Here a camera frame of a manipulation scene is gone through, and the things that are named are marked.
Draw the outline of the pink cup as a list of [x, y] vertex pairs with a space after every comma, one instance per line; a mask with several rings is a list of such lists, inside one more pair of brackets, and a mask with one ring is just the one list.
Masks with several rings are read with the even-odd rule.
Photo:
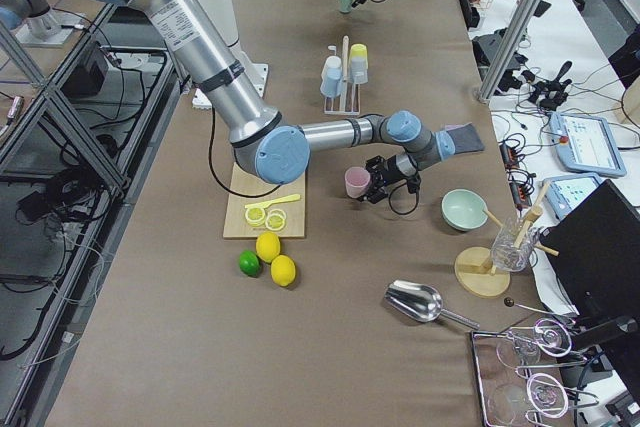
[[371, 174], [364, 167], [350, 167], [344, 173], [344, 182], [347, 196], [356, 199], [367, 192], [371, 184]]

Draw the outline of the yellow cup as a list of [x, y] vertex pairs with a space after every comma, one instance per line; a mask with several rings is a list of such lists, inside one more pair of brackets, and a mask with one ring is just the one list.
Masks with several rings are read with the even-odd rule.
[[350, 46], [349, 60], [363, 59], [368, 64], [368, 49], [365, 44], [355, 43]]

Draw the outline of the blue cup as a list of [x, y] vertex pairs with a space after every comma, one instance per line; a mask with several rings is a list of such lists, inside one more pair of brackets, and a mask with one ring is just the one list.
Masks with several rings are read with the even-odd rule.
[[342, 71], [340, 68], [328, 68], [322, 75], [320, 91], [324, 97], [336, 98], [342, 92]]

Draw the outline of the yellow plastic knife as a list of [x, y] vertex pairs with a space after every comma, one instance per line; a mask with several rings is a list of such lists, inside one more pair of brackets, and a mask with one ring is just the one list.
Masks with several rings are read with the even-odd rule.
[[262, 202], [255, 202], [255, 203], [245, 204], [244, 208], [245, 209], [252, 209], [252, 208], [263, 208], [263, 209], [266, 209], [266, 208], [268, 208], [268, 207], [270, 207], [272, 205], [288, 203], [288, 202], [296, 202], [296, 201], [299, 201], [300, 199], [301, 199], [301, 195], [298, 194], [298, 193], [295, 193], [295, 194], [289, 194], [289, 195], [286, 195], [286, 196], [281, 196], [281, 197], [269, 199], [269, 200], [262, 201]]

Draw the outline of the green bowl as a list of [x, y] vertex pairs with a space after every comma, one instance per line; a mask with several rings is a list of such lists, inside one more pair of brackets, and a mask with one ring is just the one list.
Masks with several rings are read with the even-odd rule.
[[482, 227], [488, 220], [486, 208], [484, 199], [467, 189], [451, 190], [441, 201], [441, 213], [445, 222], [462, 232]]

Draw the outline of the grey folded cloth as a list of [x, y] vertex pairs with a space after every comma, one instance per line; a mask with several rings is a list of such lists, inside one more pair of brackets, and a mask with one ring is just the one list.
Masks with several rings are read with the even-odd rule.
[[445, 125], [444, 130], [453, 140], [456, 155], [485, 150], [485, 145], [472, 123]]

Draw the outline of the lemon slice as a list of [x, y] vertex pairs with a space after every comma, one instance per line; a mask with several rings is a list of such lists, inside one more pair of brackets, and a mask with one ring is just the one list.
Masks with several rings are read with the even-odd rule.
[[264, 224], [267, 214], [263, 207], [248, 207], [245, 209], [244, 218], [251, 227], [259, 227]]
[[273, 209], [267, 213], [264, 225], [269, 231], [279, 232], [286, 227], [286, 223], [286, 212], [282, 209]]

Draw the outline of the metal scoop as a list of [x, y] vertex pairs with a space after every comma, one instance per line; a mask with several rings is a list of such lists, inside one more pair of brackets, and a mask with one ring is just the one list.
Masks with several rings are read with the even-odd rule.
[[442, 317], [478, 330], [478, 322], [444, 308], [441, 294], [428, 285], [397, 279], [390, 283], [384, 298], [397, 310], [421, 323]]

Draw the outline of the yellow lemon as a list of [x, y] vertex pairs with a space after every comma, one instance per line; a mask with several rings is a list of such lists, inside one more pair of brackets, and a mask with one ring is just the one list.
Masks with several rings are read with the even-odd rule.
[[271, 231], [260, 234], [256, 238], [255, 251], [261, 261], [270, 264], [281, 253], [279, 236]]
[[288, 287], [296, 279], [296, 264], [289, 256], [278, 255], [271, 262], [270, 273], [272, 281], [276, 285]]

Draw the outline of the wooden cutting board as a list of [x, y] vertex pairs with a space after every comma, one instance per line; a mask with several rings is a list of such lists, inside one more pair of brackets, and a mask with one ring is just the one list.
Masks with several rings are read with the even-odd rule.
[[306, 175], [260, 198], [229, 195], [223, 227], [225, 239], [256, 238], [273, 230], [289, 238], [305, 237]]

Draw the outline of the green lime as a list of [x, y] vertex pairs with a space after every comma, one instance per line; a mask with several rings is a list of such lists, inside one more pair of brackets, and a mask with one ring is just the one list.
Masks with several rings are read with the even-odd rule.
[[261, 263], [258, 256], [250, 250], [245, 250], [238, 256], [240, 271], [249, 277], [258, 277], [261, 273]]

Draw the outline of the blue teach pendant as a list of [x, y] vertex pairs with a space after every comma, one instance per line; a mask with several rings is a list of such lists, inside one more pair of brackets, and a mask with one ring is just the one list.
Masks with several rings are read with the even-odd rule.
[[552, 112], [549, 128], [559, 161], [568, 171], [594, 172], [611, 178], [627, 175], [606, 119]]
[[563, 220], [582, 203], [601, 183], [597, 173], [577, 173], [548, 177], [543, 184], [548, 185], [545, 197], [555, 217]]

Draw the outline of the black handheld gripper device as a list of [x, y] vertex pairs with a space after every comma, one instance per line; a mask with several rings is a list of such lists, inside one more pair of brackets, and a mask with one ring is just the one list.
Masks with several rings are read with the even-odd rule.
[[561, 78], [570, 70], [573, 63], [568, 60], [563, 63], [558, 74], [552, 80], [535, 81], [536, 76], [530, 70], [524, 70], [521, 78], [531, 86], [527, 98], [529, 103], [545, 111], [556, 111], [568, 98], [566, 89], [572, 83], [571, 79], [562, 81]]

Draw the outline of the black monitor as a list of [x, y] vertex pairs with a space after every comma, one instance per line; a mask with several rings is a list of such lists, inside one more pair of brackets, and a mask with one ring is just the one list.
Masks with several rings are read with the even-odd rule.
[[550, 263], [580, 316], [639, 319], [639, 212], [612, 181], [543, 233], [542, 244], [559, 252]]

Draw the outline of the aluminium frame post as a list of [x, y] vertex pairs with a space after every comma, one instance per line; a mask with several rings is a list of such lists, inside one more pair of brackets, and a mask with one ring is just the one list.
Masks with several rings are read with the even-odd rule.
[[481, 103], [489, 104], [539, 1], [520, 0], [518, 2], [496, 56], [478, 89], [477, 98]]

